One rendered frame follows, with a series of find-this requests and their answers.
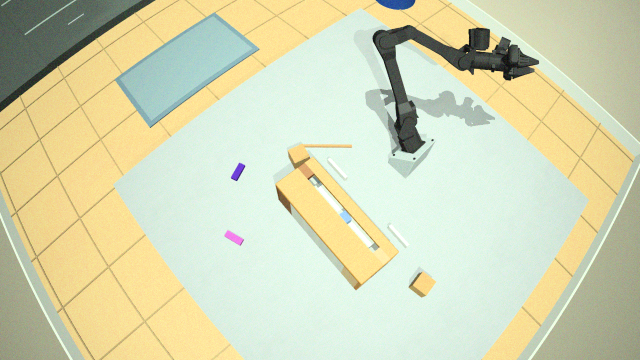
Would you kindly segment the blue block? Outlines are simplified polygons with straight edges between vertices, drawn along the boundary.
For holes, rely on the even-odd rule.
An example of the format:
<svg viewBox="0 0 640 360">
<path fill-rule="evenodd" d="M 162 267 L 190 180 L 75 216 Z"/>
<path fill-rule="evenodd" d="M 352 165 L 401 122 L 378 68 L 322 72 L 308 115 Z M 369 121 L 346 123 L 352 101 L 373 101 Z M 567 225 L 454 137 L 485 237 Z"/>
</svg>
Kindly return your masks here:
<svg viewBox="0 0 640 360">
<path fill-rule="evenodd" d="M 339 214 L 339 216 L 346 222 L 346 224 L 349 224 L 352 220 L 352 217 L 349 215 L 349 213 L 346 210 L 341 214 Z"/>
</svg>

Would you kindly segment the small purple block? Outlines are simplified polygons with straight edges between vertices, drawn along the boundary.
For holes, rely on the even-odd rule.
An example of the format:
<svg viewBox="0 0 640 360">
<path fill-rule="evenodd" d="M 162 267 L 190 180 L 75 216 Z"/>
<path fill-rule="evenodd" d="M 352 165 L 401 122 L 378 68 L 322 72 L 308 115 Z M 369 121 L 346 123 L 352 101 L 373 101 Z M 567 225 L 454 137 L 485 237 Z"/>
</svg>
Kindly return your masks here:
<svg viewBox="0 0 640 360">
<path fill-rule="evenodd" d="M 231 176 L 231 179 L 237 182 L 245 167 L 245 165 L 239 162 L 237 168 L 234 170 L 234 173 Z"/>
</svg>

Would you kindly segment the pink rectangular block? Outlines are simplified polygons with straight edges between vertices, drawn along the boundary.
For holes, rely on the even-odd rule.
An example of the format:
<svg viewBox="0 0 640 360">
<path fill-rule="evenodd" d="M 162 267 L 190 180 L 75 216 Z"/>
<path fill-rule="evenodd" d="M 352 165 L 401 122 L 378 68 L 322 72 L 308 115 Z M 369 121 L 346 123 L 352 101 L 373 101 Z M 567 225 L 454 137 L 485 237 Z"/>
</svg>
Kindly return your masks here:
<svg viewBox="0 0 640 360">
<path fill-rule="evenodd" d="M 239 246 L 242 245 L 243 243 L 243 239 L 238 237 L 238 235 L 233 234 L 231 231 L 226 231 L 224 237 L 226 237 L 227 239 L 233 241 L 234 243 L 238 244 Z"/>
</svg>

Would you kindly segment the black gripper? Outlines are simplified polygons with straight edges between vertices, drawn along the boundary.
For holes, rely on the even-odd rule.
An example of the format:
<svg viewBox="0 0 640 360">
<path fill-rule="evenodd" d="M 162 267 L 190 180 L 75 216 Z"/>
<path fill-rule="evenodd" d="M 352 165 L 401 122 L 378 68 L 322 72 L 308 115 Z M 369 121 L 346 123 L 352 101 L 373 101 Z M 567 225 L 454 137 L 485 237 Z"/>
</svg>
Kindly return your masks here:
<svg viewBox="0 0 640 360">
<path fill-rule="evenodd" d="M 506 81 L 534 73 L 530 66 L 539 65 L 539 61 L 522 53 L 517 44 L 510 44 L 507 55 L 489 52 L 488 70 L 503 72 Z M 511 77 L 512 76 L 512 77 Z"/>
</svg>

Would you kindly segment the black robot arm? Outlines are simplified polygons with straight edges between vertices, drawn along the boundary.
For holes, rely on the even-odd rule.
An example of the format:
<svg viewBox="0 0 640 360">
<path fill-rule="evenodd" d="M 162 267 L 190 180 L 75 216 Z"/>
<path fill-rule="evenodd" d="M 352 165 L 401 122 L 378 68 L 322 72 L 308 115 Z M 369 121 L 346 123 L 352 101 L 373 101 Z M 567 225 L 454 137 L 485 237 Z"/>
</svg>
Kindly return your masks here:
<svg viewBox="0 0 640 360">
<path fill-rule="evenodd" d="M 412 100 L 409 101 L 406 95 L 396 60 L 397 44 L 414 40 L 441 55 L 459 71 L 468 70 L 472 75 L 474 75 L 474 69 L 489 70 L 489 52 L 482 51 L 486 51 L 490 47 L 490 29 L 470 28 L 468 35 L 469 44 L 465 44 L 459 49 L 445 45 L 411 25 L 389 30 L 380 29 L 372 36 L 373 43 L 382 57 L 390 79 L 397 117 L 394 128 L 398 134 L 401 151 L 414 154 L 426 142 L 422 140 L 415 127 L 418 124 L 419 116 L 415 104 Z"/>
</svg>

